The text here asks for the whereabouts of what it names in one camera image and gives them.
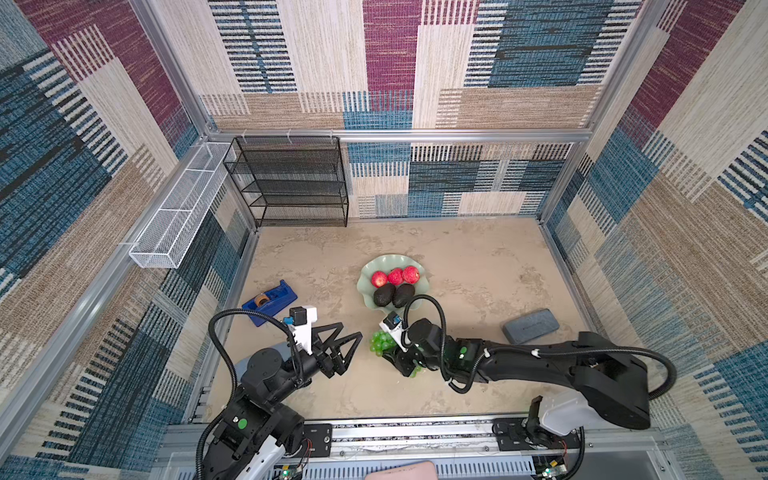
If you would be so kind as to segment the green fake grape bunch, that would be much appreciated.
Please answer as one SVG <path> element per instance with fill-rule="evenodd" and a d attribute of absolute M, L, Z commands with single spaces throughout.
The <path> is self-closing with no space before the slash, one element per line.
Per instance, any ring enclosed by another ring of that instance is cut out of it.
<path fill-rule="evenodd" d="M 375 353 L 377 356 L 383 358 L 383 352 L 388 349 L 399 349 L 399 348 L 394 343 L 391 342 L 391 339 L 387 334 L 385 334 L 382 331 L 376 332 L 370 341 L 370 351 Z M 403 351 L 403 352 L 405 352 L 407 355 L 408 365 L 418 364 L 420 366 L 420 370 L 422 369 L 421 365 L 417 362 L 416 357 L 413 354 L 406 351 Z M 396 370 L 402 375 L 402 369 L 396 369 Z"/>

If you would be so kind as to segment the dark fake avocado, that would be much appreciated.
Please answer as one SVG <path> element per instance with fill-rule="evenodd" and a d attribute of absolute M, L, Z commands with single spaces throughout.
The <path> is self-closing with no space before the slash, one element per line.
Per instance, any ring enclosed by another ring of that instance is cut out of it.
<path fill-rule="evenodd" d="M 393 301 L 395 293 L 396 287 L 387 283 L 375 290 L 372 296 L 373 302 L 378 307 L 386 307 Z"/>
<path fill-rule="evenodd" d="M 395 308 L 403 308 L 415 295 L 413 284 L 402 283 L 395 290 L 392 304 Z"/>

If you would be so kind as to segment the red fake apple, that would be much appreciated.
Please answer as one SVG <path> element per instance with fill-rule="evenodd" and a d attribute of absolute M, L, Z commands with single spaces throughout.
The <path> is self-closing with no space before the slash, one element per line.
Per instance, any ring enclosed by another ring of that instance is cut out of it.
<path fill-rule="evenodd" d="M 403 281 L 407 284 L 415 285 L 421 278 L 419 269 L 413 265 L 409 265 L 402 270 Z"/>
<path fill-rule="evenodd" d="M 383 271 L 376 271 L 371 276 L 371 284 L 376 288 L 382 288 L 388 283 L 388 275 Z"/>
<path fill-rule="evenodd" d="M 395 287 L 403 284 L 405 282 L 403 273 L 404 271 L 402 268 L 395 268 L 391 270 L 387 275 L 388 283 L 394 285 Z"/>

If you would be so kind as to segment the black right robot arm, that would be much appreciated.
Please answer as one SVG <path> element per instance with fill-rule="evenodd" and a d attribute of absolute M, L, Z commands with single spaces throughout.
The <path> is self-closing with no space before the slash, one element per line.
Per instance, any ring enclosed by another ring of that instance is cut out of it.
<path fill-rule="evenodd" d="M 432 304 L 438 324 L 427 318 L 410 321 L 410 303 L 388 314 L 379 332 L 390 342 L 383 357 L 402 375 L 422 367 L 441 374 L 457 394 L 477 384 L 507 380 L 570 388 L 560 396 L 531 401 L 520 430 L 532 444 L 545 444 L 604 423 L 628 430 L 651 425 L 650 403 L 675 385 L 678 371 L 666 356 L 639 347 L 617 346 L 594 332 L 551 345 L 509 345 L 483 339 L 453 338 L 445 312 L 432 296 L 412 302 Z"/>

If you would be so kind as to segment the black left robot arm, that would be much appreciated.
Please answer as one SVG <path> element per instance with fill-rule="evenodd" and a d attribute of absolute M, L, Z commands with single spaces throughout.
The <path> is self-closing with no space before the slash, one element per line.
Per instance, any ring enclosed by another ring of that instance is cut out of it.
<path fill-rule="evenodd" d="M 217 323 L 229 316 L 258 317 L 286 335 L 289 355 L 275 347 L 263 348 L 247 361 L 239 374 L 217 336 Z M 197 479 L 270 479 L 272 468 L 284 457 L 298 465 L 286 467 L 278 479 L 300 479 L 313 457 L 330 455 L 332 426 L 306 426 L 305 418 L 283 401 L 308 386 L 312 376 L 343 375 L 349 368 L 363 335 L 341 337 L 341 322 L 314 327 L 309 309 L 291 310 L 299 323 L 278 321 L 260 312 L 226 309 L 209 321 L 208 335 L 230 375 L 229 400 L 205 427 L 195 452 Z"/>

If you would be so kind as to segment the green scalloped fruit bowl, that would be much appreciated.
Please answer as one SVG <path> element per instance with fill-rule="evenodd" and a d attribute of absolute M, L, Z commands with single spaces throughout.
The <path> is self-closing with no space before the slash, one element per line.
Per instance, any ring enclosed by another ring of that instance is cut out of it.
<path fill-rule="evenodd" d="M 376 288 L 372 283 L 372 278 L 373 275 L 378 271 L 389 274 L 395 268 L 405 269 L 409 266 L 415 267 L 420 274 L 420 279 L 414 285 L 415 293 L 428 294 L 430 292 L 430 283 L 427 278 L 427 271 L 420 263 L 405 255 L 385 254 L 369 261 L 360 272 L 360 276 L 357 281 L 357 290 L 358 293 L 362 296 L 365 306 L 371 310 L 378 310 L 386 313 L 389 313 L 390 311 L 396 311 L 398 314 L 400 314 L 403 311 L 403 308 L 396 308 L 392 303 L 389 303 L 386 306 L 378 306 L 375 304 L 374 291 Z"/>

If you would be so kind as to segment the blue tape dispenser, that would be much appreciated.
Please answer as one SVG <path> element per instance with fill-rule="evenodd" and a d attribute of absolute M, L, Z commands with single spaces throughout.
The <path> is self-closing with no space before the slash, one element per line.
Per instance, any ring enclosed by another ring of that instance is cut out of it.
<path fill-rule="evenodd" d="M 279 284 L 259 293 L 252 299 L 242 305 L 245 310 L 257 311 L 270 317 L 276 317 L 282 310 L 297 300 L 298 296 L 285 281 L 281 280 Z"/>

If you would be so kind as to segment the grey sponge block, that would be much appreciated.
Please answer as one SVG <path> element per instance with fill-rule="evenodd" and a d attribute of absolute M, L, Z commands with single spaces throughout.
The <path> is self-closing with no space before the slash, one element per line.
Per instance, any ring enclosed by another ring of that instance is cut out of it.
<path fill-rule="evenodd" d="M 559 322 L 549 309 L 540 309 L 502 325 L 502 332 L 512 345 L 521 345 L 556 332 Z"/>

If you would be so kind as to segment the black mesh shelf rack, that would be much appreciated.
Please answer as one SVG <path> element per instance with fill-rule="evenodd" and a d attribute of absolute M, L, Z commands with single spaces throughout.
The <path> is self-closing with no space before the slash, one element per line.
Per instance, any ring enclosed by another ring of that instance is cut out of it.
<path fill-rule="evenodd" d="M 223 164 L 257 227 L 345 227 L 349 193 L 334 136 L 240 136 Z"/>

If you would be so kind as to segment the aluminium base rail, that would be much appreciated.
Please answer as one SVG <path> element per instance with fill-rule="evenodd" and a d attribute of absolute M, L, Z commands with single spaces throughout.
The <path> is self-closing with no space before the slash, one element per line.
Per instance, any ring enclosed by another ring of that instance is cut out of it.
<path fill-rule="evenodd" d="M 285 456 L 269 441 L 242 479 L 363 479 L 429 461 L 441 479 L 681 479 L 657 429 L 588 430 L 553 447 L 510 438 L 521 414 L 317 419 L 313 450 Z"/>

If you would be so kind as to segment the white mesh wall basket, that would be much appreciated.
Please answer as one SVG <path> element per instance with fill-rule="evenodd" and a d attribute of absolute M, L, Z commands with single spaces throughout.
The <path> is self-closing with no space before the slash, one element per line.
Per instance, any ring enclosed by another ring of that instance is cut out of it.
<path fill-rule="evenodd" d="M 227 143 L 199 146 L 129 252 L 140 268 L 178 268 L 226 177 Z"/>

